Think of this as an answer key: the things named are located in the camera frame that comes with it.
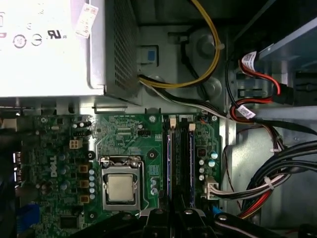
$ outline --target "green circuit board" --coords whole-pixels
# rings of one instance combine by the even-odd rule
[[[195,185],[200,196],[204,181],[199,175],[213,176],[220,183],[219,121],[200,114],[183,117],[196,124]],[[162,115],[38,116],[28,120],[36,133],[23,142],[22,168],[27,174],[22,185],[31,183],[39,188],[35,202],[40,205],[41,220],[33,226],[37,238],[68,237],[119,212],[103,208],[102,156],[141,158],[140,209],[158,207],[166,143]],[[95,159],[89,157],[91,152]],[[219,156],[210,166],[215,153]],[[137,214],[139,210],[129,212]]]

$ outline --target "cpu socket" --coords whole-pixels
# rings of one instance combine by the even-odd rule
[[[141,171],[139,156],[110,156],[100,159],[103,183],[103,209],[133,211],[141,209]]]

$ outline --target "red wire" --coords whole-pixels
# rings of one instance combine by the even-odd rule
[[[251,71],[248,68],[244,67],[244,65],[241,63],[241,61],[240,61],[239,64],[241,66],[242,71],[246,72],[247,74],[250,74],[250,75],[253,75],[253,76],[258,76],[260,78],[269,80],[272,83],[274,83],[275,86],[276,86],[276,89],[277,89],[277,95],[281,94],[281,86],[279,85],[279,83],[273,77],[271,77],[271,76],[269,76],[267,74],[264,74],[264,73]]]
[[[245,98],[237,101],[238,105],[241,105],[243,103],[271,103],[272,102],[272,97],[268,98],[263,98],[263,99],[256,99],[256,98]],[[238,122],[243,122],[243,123],[250,123],[250,120],[248,119],[243,119],[243,118],[238,118],[235,114],[236,107],[233,105],[231,108],[231,114],[233,115],[233,119]]]
[[[249,213],[254,212],[255,210],[257,210],[259,207],[261,207],[263,205],[263,203],[268,199],[268,197],[271,195],[271,191],[267,191],[266,193],[264,193],[261,198],[255,203],[253,204],[251,207],[249,207],[248,210],[246,210],[243,214],[240,215],[240,217],[245,217],[246,215],[248,215]]]

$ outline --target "white wire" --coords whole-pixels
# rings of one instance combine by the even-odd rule
[[[273,185],[274,187],[276,187],[276,183],[278,183],[281,179],[284,179],[286,175],[278,175],[277,177],[273,178],[271,180],[271,185]],[[245,190],[243,192],[256,192],[258,190],[263,190],[263,189],[268,189],[269,188],[269,184],[263,184],[259,187],[253,188],[253,189],[249,189],[249,190]],[[216,189],[213,186],[210,186],[209,188],[211,190],[211,192],[215,195],[239,195],[241,192],[227,192],[227,191],[221,191]]]
[[[194,108],[199,108],[199,109],[202,109],[204,111],[207,111],[217,117],[220,117],[220,118],[223,118],[225,120],[228,120],[229,118],[223,116],[223,115],[220,115],[219,113],[217,113],[216,111],[210,109],[210,108],[207,108],[207,107],[204,107],[204,106],[201,106],[201,105],[197,105],[197,104],[190,104],[190,103],[182,103],[182,102],[179,102],[179,101],[175,101],[175,100],[171,100],[167,97],[165,97],[163,94],[161,94],[160,92],[158,92],[154,87],[150,86],[150,85],[147,85],[146,83],[140,81],[140,83],[142,83],[144,86],[148,87],[149,89],[153,90],[156,94],[158,94],[161,98],[163,98],[164,100],[168,101],[168,102],[172,102],[172,103],[177,103],[177,104],[180,104],[180,105],[183,105],[183,106],[188,106],[188,107],[194,107]]]

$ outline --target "certification logo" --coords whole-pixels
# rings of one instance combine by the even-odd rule
[[[13,44],[16,48],[21,49],[26,45],[26,38],[23,35],[16,35],[13,38]]]

